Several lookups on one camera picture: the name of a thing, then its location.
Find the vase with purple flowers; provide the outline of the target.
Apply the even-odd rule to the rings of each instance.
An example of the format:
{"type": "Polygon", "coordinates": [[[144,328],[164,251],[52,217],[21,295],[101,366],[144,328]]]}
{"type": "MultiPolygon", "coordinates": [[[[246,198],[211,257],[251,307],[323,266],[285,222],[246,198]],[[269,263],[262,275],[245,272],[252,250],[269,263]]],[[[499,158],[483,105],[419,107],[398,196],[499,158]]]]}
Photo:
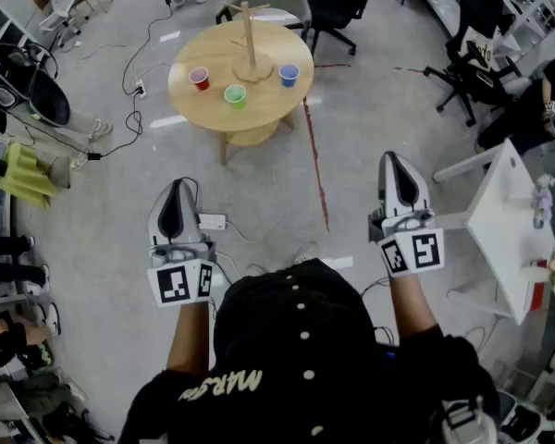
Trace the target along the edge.
{"type": "Polygon", "coordinates": [[[535,182],[532,193],[533,226],[542,229],[552,219],[553,197],[551,189],[555,186],[555,178],[550,174],[541,175],[535,182]]]}

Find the person's right forearm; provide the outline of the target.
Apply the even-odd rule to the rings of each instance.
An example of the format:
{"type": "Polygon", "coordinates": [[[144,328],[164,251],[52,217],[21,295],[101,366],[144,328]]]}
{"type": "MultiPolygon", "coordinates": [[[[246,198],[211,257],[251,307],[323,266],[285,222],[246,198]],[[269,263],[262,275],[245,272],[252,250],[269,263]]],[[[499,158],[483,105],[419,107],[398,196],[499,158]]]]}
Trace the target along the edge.
{"type": "Polygon", "coordinates": [[[391,277],[389,288],[400,339],[408,339],[438,325],[416,274],[391,277]]]}

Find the yellow-green folded cloth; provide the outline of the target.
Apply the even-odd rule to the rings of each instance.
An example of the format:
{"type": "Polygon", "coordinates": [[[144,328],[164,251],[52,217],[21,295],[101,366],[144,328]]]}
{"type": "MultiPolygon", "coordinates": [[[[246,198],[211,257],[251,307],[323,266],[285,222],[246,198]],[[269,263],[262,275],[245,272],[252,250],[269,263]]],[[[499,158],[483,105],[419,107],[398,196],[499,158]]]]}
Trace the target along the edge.
{"type": "Polygon", "coordinates": [[[19,200],[42,209],[58,193],[48,177],[48,166],[37,159],[35,151],[18,142],[9,144],[0,160],[0,189],[19,200]]]}

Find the white side table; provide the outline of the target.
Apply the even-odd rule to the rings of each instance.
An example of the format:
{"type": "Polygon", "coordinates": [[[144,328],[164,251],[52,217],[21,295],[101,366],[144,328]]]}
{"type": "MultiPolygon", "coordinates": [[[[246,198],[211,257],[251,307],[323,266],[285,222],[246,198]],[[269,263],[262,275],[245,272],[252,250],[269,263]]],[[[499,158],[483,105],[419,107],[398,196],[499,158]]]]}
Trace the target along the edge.
{"type": "Polygon", "coordinates": [[[534,182],[520,155],[510,141],[505,141],[482,154],[440,169],[432,179],[440,183],[485,165],[489,169],[468,208],[461,213],[437,216],[436,223],[445,230],[468,230],[487,260],[507,305],[476,302],[465,293],[469,285],[450,290],[448,297],[511,318],[520,325],[529,312],[524,309],[527,282],[520,277],[519,269],[535,260],[549,261],[555,250],[550,224],[542,229],[533,226],[534,182]]]}

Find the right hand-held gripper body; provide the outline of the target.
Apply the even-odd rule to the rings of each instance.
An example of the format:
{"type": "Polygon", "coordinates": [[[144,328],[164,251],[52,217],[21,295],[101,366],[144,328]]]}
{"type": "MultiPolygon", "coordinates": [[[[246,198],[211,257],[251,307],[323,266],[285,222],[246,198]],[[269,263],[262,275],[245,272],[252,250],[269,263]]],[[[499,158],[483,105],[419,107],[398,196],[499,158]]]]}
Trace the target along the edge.
{"type": "Polygon", "coordinates": [[[380,209],[368,217],[368,241],[377,245],[391,277],[444,266],[444,233],[435,220],[432,209],[394,217],[380,209]]]}

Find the person's white shoe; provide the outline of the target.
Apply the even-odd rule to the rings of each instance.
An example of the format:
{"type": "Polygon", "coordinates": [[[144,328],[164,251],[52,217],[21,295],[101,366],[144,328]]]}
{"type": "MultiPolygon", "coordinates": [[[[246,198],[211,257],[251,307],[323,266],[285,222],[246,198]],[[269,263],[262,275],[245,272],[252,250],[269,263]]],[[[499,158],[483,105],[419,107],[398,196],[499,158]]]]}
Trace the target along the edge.
{"type": "Polygon", "coordinates": [[[315,242],[305,243],[295,255],[294,264],[300,265],[304,262],[314,260],[318,257],[318,246],[315,242]]]}

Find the person's black buttoned shirt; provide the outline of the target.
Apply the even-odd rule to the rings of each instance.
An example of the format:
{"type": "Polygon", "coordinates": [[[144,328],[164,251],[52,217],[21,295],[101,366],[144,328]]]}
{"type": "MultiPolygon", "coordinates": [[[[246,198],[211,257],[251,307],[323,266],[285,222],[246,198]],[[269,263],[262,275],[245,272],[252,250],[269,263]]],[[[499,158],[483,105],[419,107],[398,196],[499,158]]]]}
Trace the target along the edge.
{"type": "Polygon", "coordinates": [[[209,371],[165,368],[135,396],[118,444],[427,444],[443,401],[500,399],[473,345],[439,325],[376,341],[361,294],[318,258],[233,283],[209,315],[209,371]]]}

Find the blue cup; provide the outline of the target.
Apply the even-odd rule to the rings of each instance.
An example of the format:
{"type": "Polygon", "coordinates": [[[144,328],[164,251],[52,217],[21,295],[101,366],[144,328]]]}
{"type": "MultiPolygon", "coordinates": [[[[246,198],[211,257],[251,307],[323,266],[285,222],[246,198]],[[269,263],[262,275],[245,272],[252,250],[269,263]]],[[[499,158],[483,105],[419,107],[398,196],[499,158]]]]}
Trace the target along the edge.
{"type": "Polygon", "coordinates": [[[300,76],[300,69],[293,64],[284,64],[279,68],[278,74],[282,85],[286,88],[291,88],[300,76]]]}

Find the round wooden table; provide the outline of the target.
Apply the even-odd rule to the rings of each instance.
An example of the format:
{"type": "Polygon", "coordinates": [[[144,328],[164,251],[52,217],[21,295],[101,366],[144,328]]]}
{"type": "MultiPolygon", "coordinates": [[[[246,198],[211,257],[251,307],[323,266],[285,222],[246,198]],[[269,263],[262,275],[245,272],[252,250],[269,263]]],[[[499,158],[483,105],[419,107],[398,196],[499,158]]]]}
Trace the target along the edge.
{"type": "Polygon", "coordinates": [[[255,53],[267,54],[274,63],[266,80],[251,83],[238,80],[232,66],[246,50],[232,43],[241,41],[243,22],[239,20],[213,26],[184,45],[176,57],[168,77],[170,101],[177,112],[191,124],[218,134],[220,163],[226,163],[227,146],[255,146],[269,139],[280,123],[293,127],[293,112],[308,94],[314,78],[314,59],[294,31],[263,20],[253,22],[255,53]],[[295,85],[286,88],[279,68],[293,64],[300,69],[295,85]],[[192,69],[205,67],[209,72],[209,88],[199,91],[189,81],[192,69]],[[246,104],[234,109],[226,102],[224,91],[231,84],[246,88],[246,104]]]}

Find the wooden cup tree stand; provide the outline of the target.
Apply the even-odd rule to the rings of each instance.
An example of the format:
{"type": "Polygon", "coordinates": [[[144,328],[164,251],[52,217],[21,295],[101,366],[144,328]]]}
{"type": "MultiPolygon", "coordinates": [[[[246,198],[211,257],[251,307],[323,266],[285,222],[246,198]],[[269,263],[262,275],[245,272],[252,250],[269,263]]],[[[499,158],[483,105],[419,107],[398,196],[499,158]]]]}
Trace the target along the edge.
{"type": "Polygon", "coordinates": [[[253,41],[253,14],[261,9],[269,8],[269,4],[249,6],[247,1],[242,1],[239,6],[225,2],[225,8],[232,8],[240,12],[243,19],[244,42],[231,40],[232,43],[246,50],[247,56],[240,56],[232,66],[232,71],[238,80],[257,83],[266,80],[272,73],[274,63],[265,53],[256,55],[253,41]]]}

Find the green cup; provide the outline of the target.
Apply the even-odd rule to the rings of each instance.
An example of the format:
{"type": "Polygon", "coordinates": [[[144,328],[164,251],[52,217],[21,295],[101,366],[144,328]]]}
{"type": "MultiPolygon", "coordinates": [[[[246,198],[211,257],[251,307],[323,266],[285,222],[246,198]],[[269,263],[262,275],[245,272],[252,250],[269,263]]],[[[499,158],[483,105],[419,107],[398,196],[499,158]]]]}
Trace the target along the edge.
{"type": "Polygon", "coordinates": [[[242,109],[246,104],[246,88],[241,84],[231,84],[224,91],[224,98],[234,109],[242,109]]]}

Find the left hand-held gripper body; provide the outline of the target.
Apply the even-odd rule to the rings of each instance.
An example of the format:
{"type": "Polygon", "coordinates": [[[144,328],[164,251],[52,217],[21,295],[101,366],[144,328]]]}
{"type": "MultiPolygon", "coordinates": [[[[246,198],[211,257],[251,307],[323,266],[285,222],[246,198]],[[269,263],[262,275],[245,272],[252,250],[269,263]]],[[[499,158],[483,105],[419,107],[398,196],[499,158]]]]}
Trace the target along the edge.
{"type": "Polygon", "coordinates": [[[152,267],[147,277],[158,306],[206,302],[212,288],[216,244],[168,243],[150,239],[152,267]]]}

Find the white and red container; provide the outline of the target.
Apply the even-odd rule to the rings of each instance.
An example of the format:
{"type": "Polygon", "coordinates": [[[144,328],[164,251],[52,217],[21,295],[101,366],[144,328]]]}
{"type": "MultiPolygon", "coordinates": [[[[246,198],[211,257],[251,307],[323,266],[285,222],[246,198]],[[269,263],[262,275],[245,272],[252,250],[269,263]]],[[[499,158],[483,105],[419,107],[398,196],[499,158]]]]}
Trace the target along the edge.
{"type": "Polygon", "coordinates": [[[545,287],[549,282],[549,261],[535,260],[519,269],[519,275],[527,282],[524,309],[535,312],[542,308],[545,287]]]}

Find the person's left forearm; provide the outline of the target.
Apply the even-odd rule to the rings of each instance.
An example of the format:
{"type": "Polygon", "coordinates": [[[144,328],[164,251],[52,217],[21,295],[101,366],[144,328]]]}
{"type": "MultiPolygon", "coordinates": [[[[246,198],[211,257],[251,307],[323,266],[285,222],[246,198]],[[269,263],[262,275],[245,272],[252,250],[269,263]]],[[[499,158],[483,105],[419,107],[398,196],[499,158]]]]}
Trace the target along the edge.
{"type": "Polygon", "coordinates": [[[204,377],[209,371],[209,303],[183,304],[179,310],[166,368],[204,377]]]}

